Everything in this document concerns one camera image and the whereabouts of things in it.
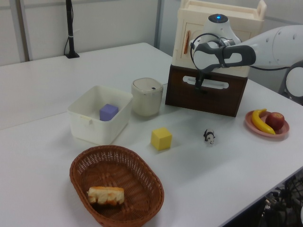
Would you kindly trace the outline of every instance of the wicker basket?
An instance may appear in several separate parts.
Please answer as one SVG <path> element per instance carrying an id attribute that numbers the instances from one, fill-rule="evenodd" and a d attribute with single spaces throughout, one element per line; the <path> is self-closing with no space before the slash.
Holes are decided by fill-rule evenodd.
<path id="1" fill-rule="evenodd" d="M 133 151 L 120 146 L 92 147 L 79 154 L 70 178 L 85 208 L 104 227 L 140 227 L 160 210 L 164 190 L 159 178 Z M 118 206 L 90 205 L 92 186 L 121 187 L 125 201 Z"/>

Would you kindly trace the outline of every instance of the cabinet handle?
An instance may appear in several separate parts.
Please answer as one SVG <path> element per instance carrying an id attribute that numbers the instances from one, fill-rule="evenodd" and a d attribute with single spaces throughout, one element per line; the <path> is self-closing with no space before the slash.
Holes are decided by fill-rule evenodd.
<path id="1" fill-rule="evenodd" d="M 185 40 L 185 47 L 184 47 L 184 54 L 187 54 L 187 47 L 188 47 L 188 42 L 189 42 L 189 30 L 186 33 L 186 40 Z"/>

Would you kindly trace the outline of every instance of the toy panda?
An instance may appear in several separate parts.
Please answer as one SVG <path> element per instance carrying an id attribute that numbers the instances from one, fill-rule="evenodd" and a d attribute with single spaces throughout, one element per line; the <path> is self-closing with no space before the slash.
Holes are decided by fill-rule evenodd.
<path id="1" fill-rule="evenodd" d="M 209 142 L 210 144 L 214 143 L 215 136 L 213 129 L 206 129 L 203 136 L 205 137 L 206 142 Z"/>

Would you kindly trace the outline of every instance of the red apple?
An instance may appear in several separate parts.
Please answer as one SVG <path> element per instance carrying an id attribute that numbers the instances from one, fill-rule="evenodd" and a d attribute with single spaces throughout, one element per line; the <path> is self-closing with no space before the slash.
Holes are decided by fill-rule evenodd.
<path id="1" fill-rule="evenodd" d="M 270 113 L 265 120 L 265 123 L 272 127 L 273 130 L 277 131 L 281 129 L 284 125 L 285 118 L 281 113 L 272 112 Z"/>

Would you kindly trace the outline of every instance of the purple sponge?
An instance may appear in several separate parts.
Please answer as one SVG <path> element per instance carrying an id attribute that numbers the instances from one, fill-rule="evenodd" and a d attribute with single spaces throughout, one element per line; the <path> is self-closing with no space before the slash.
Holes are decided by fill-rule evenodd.
<path id="1" fill-rule="evenodd" d="M 118 111 L 119 111 L 118 107 L 114 105 L 106 104 L 99 111 L 100 120 L 104 122 L 110 121 L 118 113 Z"/>

